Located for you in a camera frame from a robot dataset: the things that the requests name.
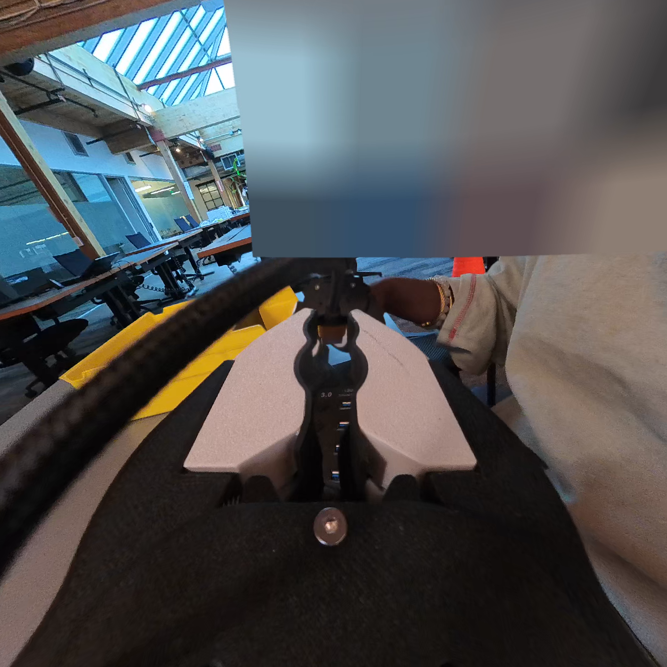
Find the black usb hub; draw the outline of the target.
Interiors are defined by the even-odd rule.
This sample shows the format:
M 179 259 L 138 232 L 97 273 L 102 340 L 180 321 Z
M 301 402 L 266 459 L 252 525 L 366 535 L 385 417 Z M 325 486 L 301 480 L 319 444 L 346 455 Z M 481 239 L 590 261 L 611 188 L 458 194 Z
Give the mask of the black usb hub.
M 368 465 L 357 420 L 357 393 L 368 374 L 358 349 L 348 361 L 330 363 L 331 346 L 318 344 L 313 355 L 315 388 L 312 421 L 320 448 L 322 495 L 342 502 L 360 501 Z

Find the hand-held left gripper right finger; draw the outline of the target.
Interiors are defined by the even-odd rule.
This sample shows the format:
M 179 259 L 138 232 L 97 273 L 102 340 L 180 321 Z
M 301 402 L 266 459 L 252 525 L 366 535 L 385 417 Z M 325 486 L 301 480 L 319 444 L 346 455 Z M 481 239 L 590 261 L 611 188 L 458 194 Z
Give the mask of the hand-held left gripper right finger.
M 396 476 L 472 471 L 477 459 L 428 358 L 402 334 L 352 312 L 367 371 L 356 393 L 362 492 L 384 493 Z

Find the wooden desk with black legs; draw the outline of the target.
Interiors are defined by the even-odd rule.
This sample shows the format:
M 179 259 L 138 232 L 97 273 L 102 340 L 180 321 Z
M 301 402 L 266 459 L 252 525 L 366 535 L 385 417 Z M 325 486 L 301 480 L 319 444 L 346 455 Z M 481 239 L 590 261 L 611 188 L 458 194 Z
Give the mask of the wooden desk with black legs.
M 221 238 L 198 250 L 197 259 L 203 263 L 213 262 L 218 266 L 227 266 L 235 272 L 233 265 L 239 263 L 243 255 L 252 252 L 252 227 L 247 224 L 230 230 Z

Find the long wooden desk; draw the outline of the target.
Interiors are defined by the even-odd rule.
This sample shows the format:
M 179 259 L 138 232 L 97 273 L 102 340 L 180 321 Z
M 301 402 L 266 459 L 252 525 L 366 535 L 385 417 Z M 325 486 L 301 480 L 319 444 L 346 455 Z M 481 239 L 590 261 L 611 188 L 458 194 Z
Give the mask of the long wooden desk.
M 170 258 L 169 251 L 178 246 L 170 243 L 157 249 L 128 255 L 114 262 L 109 271 L 64 288 L 50 289 L 40 296 L 29 297 L 1 308 L 1 321 L 31 315 L 41 321 L 57 320 L 76 307 L 96 298 L 102 299 L 112 311 L 117 325 L 129 326 L 142 316 L 138 300 L 131 299 L 125 287 L 133 287 L 132 278 L 159 267 Z

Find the person's grey sweatshirt torso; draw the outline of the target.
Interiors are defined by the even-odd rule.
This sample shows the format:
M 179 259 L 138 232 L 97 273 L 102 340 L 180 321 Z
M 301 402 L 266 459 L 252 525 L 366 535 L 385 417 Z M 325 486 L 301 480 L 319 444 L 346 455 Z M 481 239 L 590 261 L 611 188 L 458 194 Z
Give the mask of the person's grey sweatshirt torso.
M 503 257 L 506 376 L 605 593 L 666 665 L 666 254 Z

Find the black laptop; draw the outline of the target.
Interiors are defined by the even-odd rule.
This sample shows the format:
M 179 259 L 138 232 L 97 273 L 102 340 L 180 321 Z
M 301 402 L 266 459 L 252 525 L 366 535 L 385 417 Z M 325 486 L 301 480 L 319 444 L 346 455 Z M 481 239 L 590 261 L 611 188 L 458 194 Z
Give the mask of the black laptop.
M 115 252 L 94 260 L 88 258 L 80 249 L 68 253 L 54 255 L 54 260 L 62 268 L 77 279 L 85 280 L 94 278 L 110 271 L 113 263 L 121 257 L 121 253 Z

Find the yellow plastic bin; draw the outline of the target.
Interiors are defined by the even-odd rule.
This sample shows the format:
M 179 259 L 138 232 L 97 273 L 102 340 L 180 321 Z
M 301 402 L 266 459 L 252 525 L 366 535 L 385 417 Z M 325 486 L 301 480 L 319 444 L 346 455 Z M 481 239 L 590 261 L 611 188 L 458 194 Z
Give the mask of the yellow plastic bin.
M 209 346 L 183 371 L 180 371 L 166 387 L 161 389 L 146 406 L 132 417 L 132 420 L 151 418 L 173 411 L 223 362 L 235 360 L 248 345 L 266 331 L 291 317 L 296 311 L 297 302 L 297 295 L 290 287 L 282 289 L 269 298 L 239 325 L 230 329 Z M 194 301 L 182 302 L 167 306 L 159 314 L 142 315 L 128 327 L 121 329 L 109 341 L 86 355 L 82 361 L 66 370 L 59 379 L 73 389 L 80 389 L 137 340 L 193 303 Z

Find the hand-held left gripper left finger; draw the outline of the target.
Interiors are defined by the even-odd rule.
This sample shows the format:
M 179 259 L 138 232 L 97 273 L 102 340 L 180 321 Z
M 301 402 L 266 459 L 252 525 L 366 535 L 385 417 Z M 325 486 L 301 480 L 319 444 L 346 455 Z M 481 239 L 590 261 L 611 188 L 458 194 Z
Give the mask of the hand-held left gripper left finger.
M 311 314 L 309 308 L 296 312 L 237 356 L 185 459 L 187 471 L 237 473 L 242 481 L 265 476 L 287 497 L 305 418 L 295 361 Z

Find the person's right forearm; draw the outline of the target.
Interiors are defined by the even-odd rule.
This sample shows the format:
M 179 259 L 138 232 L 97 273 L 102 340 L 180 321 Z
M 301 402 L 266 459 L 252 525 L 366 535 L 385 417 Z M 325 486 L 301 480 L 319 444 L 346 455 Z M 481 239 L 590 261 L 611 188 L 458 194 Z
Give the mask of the person's right forearm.
M 460 370 L 478 376 L 492 363 L 505 364 L 528 261 L 502 256 L 483 274 L 432 279 L 445 297 L 437 342 Z

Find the person's right hand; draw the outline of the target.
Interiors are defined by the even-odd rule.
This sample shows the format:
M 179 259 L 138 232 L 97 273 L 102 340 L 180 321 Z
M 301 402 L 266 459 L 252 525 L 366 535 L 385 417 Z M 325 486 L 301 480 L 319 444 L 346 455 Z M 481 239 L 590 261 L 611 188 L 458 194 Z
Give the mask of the person's right hand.
M 454 301 L 449 284 L 434 278 L 381 279 L 370 291 L 384 312 L 423 329 L 439 328 Z

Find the black office chair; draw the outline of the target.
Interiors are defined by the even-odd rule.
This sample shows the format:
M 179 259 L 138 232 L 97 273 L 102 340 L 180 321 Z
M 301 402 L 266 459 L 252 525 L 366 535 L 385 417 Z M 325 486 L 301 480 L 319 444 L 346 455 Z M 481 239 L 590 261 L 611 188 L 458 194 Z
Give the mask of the black office chair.
M 38 395 L 38 385 L 52 386 L 60 375 L 78 363 L 82 356 L 71 344 L 88 327 L 83 318 L 57 321 L 41 329 L 32 315 L 21 315 L 1 321 L 1 368 L 24 365 L 35 377 L 26 386 L 25 396 Z

